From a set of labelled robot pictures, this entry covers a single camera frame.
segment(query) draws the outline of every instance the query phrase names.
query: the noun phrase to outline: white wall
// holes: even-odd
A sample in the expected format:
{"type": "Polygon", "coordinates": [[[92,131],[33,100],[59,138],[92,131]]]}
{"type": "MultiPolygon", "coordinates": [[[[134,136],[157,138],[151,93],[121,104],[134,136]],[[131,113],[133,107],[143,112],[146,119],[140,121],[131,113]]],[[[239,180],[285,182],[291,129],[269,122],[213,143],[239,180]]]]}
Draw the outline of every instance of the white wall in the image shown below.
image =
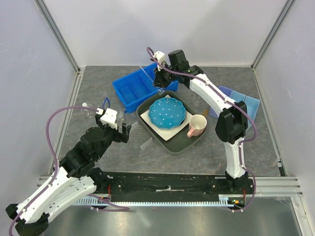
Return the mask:
{"type": "Polygon", "coordinates": [[[146,47],[198,65],[250,65],[285,0],[45,0],[80,66],[149,64],[146,47]]]}
{"type": "MultiPolygon", "coordinates": [[[[67,104],[75,72],[33,0],[0,3],[0,235],[11,220],[4,209],[25,200],[51,154],[49,115],[67,104]]],[[[55,143],[62,116],[52,122],[55,143]]]]}
{"type": "Polygon", "coordinates": [[[256,70],[285,168],[315,220],[314,0],[297,0],[256,70]]]}

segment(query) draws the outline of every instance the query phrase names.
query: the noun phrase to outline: blue polka dot plate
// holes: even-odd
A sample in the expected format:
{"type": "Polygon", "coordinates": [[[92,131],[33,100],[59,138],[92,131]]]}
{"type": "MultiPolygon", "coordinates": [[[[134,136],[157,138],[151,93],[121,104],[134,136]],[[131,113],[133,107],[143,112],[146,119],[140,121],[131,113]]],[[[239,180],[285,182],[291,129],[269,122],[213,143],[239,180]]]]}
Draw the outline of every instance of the blue polka dot plate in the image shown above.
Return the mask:
{"type": "Polygon", "coordinates": [[[182,102],[175,98],[161,98],[149,109],[149,119],[160,129],[172,129],[179,126],[186,116],[182,102]]]}

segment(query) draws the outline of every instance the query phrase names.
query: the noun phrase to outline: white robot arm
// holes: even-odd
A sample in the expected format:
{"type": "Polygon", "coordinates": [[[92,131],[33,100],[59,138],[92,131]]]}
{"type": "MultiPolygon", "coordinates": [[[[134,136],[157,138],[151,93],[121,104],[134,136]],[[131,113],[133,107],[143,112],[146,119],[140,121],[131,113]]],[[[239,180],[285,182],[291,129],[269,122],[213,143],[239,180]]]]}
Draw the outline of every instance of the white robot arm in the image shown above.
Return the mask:
{"type": "Polygon", "coordinates": [[[17,222],[21,236],[41,235],[62,211],[80,198],[104,192],[108,178],[100,168],[94,168],[112,142],[127,143],[131,125],[123,123],[120,133],[116,124],[117,112],[98,109],[98,127],[91,127],[80,141],[60,161],[57,170],[30,197],[20,204],[6,208],[8,216],[17,222]]]}
{"type": "Polygon", "coordinates": [[[171,65],[167,65],[165,62],[163,52],[153,53],[150,48],[147,48],[147,51],[151,56],[151,60],[158,64],[155,70],[154,86],[166,88],[172,81],[179,81],[200,95],[217,113],[219,119],[216,133],[225,146],[226,177],[233,182],[231,188],[241,185],[248,176],[243,164],[242,144],[248,124],[247,118],[238,109],[235,109],[235,106],[246,113],[245,103],[236,103],[235,100],[227,97],[198,66],[190,66],[182,50],[176,50],[168,54],[171,65]]]}
{"type": "MultiPolygon", "coordinates": [[[[196,92],[199,96],[201,96],[213,108],[217,115],[219,115],[224,109],[229,109],[232,107],[231,105],[226,103],[226,101],[235,103],[235,100],[229,98],[221,90],[219,90],[205,74],[198,74],[197,76],[203,79],[207,84],[211,84],[217,90],[217,92],[221,93],[222,96],[225,98],[225,100],[222,100],[209,86],[206,86],[205,83],[201,82],[198,79],[192,79],[190,81],[189,88],[192,91],[196,92]]],[[[234,179],[239,178],[245,174],[245,170],[241,167],[240,155],[238,150],[239,143],[242,140],[244,140],[244,137],[235,140],[234,144],[224,142],[227,161],[226,172],[234,179]]],[[[243,145],[241,145],[240,147],[242,149],[242,158],[244,158],[243,145]]]]}

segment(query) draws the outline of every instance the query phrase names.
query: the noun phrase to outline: gray countertop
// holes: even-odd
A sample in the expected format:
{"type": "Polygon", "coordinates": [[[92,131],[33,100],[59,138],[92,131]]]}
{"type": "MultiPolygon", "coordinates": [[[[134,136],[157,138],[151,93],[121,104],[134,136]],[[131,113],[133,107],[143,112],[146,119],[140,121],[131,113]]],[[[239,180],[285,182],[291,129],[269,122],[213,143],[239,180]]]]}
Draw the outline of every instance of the gray countertop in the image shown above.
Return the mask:
{"type": "MultiPolygon", "coordinates": [[[[124,111],[125,108],[117,97],[112,82],[138,69],[137,66],[87,66],[76,105],[87,102],[97,107],[102,105],[105,97],[108,97],[112,109],[124,111]]],[[[259,99],[250,68],[203,67],[202,69],[216,86],[222,85],[259,99]]],[[[195,93],[185,86],[179,85],[177,93],[199,114],[209,109],[204,101],[196,106],[195,93]]],[[[112,143],[96,166],[103,171],[223,175],[226,157],[224,145],[215,134],[217,119],[208,116],[207,120],[208,126],[202,140],[180,155],[169,154],[155,139],[143,150],[130,140],[127,144],[112,143]]],[[[126,123],[133,124],[135,121],[134,114],[126,114],[126,123]]],[[[276,153],[261,105],[255,124],[258,128],[258,138],[244,144],[245,164],[257,176],[279,176],[276,153]]],[[[64,137],[61,157],[73,148],[85,131],[92,126],[95,126],[94,117],[88,118],[81,114],[81,111],[73,111],[64,137]]],[[[250,128],[246,138],[252,136],[253,130],[250,128]]]]}

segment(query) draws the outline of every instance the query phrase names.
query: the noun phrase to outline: red wire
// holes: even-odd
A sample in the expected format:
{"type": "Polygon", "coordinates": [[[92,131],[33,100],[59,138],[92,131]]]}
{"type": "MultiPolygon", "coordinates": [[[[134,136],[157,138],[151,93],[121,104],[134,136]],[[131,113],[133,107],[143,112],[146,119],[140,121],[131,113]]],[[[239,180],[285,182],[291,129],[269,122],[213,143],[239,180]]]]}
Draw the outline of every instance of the red wire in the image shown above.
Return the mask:
{"type": "Polygon", "coordinates": [[[108,185],[108,196],[110,197],[110,185],[108,185]]]}
{"type": "Polygon", "coordinates": [[[243,194],[244,194],[244,196],[242,197],[242,199],[241,199],[241,200],[243,200],[243,199],[246,197],[246,191],[245,191],[245,188],[243,188],[243,194]]]}

